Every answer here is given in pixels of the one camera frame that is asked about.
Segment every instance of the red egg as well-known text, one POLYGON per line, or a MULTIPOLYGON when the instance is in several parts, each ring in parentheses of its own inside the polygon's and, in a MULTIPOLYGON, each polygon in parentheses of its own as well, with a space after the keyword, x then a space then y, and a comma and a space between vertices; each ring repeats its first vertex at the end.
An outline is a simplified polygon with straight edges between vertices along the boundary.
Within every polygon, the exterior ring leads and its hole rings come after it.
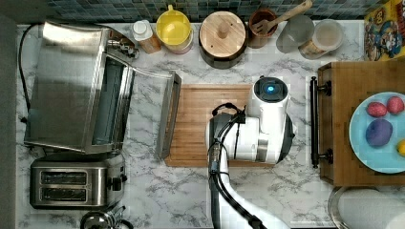
POLYGON ((381 117, 387 113, 387 108, 380 102, 371 102, 367 107, 367 113, 373 117, 381 117))
POLYGON ((393 115, 398 115, 404 110, 404 101, 398 96, 392 96, 387 102, 387 110, 393 115))

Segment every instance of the easter egg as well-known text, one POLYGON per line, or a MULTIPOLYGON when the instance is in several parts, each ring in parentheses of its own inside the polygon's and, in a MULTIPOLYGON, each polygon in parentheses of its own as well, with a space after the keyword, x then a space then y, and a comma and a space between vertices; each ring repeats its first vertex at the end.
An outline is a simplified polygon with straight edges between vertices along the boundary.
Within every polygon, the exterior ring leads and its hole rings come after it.
POLYGON ((366 139, 371 146, 383 146, 390 141, 393 125, 385 119, 376 119, 367 127, 366 139))
POLYGON ((404 101, 398 96, 392 96, 388 99, 387 110, 393 115, 398 115, 404 110, 404 101))
POLYGON ((396 149, 401 156, 405 156, 405 139, 402 139, 396 145, 396 149))
POLYGON ((371 102, 367 106, 367 114, 373 117, 381 117, 387 113, 387 108, 380 102, 371 102))

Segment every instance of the yellow container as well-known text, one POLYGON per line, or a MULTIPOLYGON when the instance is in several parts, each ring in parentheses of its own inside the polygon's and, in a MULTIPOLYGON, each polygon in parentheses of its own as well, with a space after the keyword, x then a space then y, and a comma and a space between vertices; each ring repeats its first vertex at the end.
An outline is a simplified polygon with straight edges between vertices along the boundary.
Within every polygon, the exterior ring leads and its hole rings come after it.
POLYGON ((158 19, 156 32, 165 45, 181 45, 190 35, 190 21, 182 12, 173 10, 173 6, 169 5, 169 10, 158 19))

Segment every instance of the yellow egg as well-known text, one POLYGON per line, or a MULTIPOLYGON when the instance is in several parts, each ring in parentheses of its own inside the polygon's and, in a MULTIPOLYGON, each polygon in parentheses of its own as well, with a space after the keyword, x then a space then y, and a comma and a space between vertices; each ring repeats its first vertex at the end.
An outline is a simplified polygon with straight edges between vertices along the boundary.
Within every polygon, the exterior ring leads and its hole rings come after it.
POLYGON ((396 145, 396 149, 401 156, 405 156, 405 139, 402 139, 396 145))

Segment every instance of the blue light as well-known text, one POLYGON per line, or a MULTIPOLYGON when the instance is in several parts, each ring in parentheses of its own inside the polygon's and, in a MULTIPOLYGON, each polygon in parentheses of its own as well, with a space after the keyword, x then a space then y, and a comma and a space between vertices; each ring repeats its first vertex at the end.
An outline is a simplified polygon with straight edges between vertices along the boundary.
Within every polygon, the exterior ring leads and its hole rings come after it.
POLYGON ((273 92, 273 91, 274 91, 274 87, 273 87, 273 86, 268 86, 268 87, 267 87, 267 91, 268 91, 269 93, 273 92))

